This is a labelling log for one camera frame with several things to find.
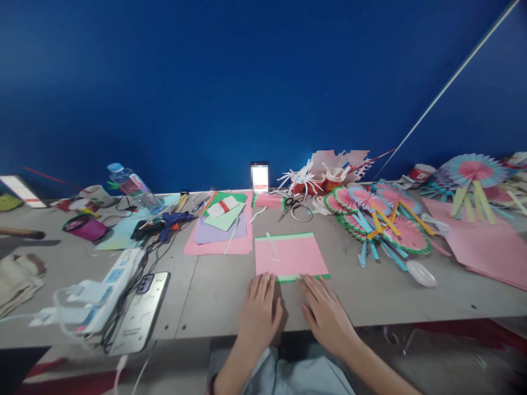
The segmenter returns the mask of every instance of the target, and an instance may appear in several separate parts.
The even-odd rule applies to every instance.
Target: hand
[[[337,295],[328,283],[320,277],[301,274],[296,282],[304,293],[309,305],[302,303],[302,312],[313,335],[331,354],[344,359],[350,348],[363,344],[351,325]]]
[[[260,274],[249,282],[245,293],[237,341],[254,350],[257,358],[271,344],[282,320],[281,298],[273,303],[274,280],[274,274]]]

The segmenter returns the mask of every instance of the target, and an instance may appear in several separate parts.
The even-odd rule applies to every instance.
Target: white pole
[[[379,172],[375,175],[375,177],[373,177],[373,179],[377,179],[377,177],[379,177],[379,174],[383,171],[383,169],[386,167],[386,165],[388,164],[388,162],[394,157],[395,154],[397,154],[397,151],[399,151],[399,148],[401,148],[401,146],[405,143],[405,141],[408,139],[408,137],[410,137],[410,135],[413,133],[413,131],[419,126],[419,124],[421,123],[421,121],[426,117],[426,115],[430,112],[430,110],[432,109],[432,107],[435,105],[435,103],[437,103],[437,101],[439,100],[439,98],[441,96],[443,96],[443,93],[448,89],[448,87],[452,84],[452,82],[454,82],[454,80],[457,78],[457,76],[459,75],[459,73],[461,73],[463,71],[463,69],[465,68],[465,66],[468,65],[468,63],[472,60],[472,58],[476,55],[476,53],[478,53],[479,49],[483,46],[483,44],[485,44],[485,42],[489,39],[490,36],[492,36],[492,34],[494,33],[494,31],[498,28],[498,26],[501,25],[501,22],[503,22],[505,20],[505,18],[511,13],[511,11],[514,9],[514,7],[516,7],[516,4],[519,3],[520,0],[515,0],[511,5],[509,5],[509,7],[507,8],[507,10],[503,13],[503,15],[498,19],[498,21],[494,24],[494,26],[492,27],[492,29],[485,35],[485,37],[483,37],[483,39],[480,41],[480,43],[478,44],[478,46],[476,48],[474,48],[474,50],[471,52],[471,54],[469,55],[469,57],[463,62],[463,64],[459,67],[459,69],[457,69],[456,73],[452,76],[452,78],[450,78],[450,80],[446,83],[446,85],[444,86],[444,88],[441,90],[441,92],[439,92],[439,94],[436,96],[436,98],[434,99],[434,101],[428,106],[427,110],[423,113],[423,115],[421,115],[421,118],[419,118],[419,120],[417,121],[417,123],[413,126],[413,128],[408,132],[408,134],[406,135],[406,137],[401,141],[401,144],[399,144],[399,146],[397,147],[397,149],[394,151],[393,154],[391,154],[391,156],[388,158],[388,160],[386,161],[386,163],[383,165],[383,167],[381,167],[381,169],[379,170]]]

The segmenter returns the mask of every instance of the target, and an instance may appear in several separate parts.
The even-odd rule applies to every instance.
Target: left hand
[[[281,298],[273,303],[274,280],[274,274],[260,274],[249,282],[245,293],[237,342],[247,352],[254,351],[257,358],[271,344],[282,321]]]

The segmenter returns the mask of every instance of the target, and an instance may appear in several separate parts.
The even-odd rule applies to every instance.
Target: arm
[[[265,273],[249,282],[238,337],[216,377],[214,395],[241,394],[256,363],[271,344],[283,314],[281,299],[273,302],[274,279],[274,274]]]
[[[297,280],[311,308],[302,312],[315,338],[342,359],[377,394],[419,394],[386,365],[357,335],[335,292],[327,282],[309,275]]]

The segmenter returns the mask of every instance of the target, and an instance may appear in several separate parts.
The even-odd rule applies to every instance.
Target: phone screen
[[[269,164],[268,162],[251,163],[251,180],[254,193],[269,192]]]

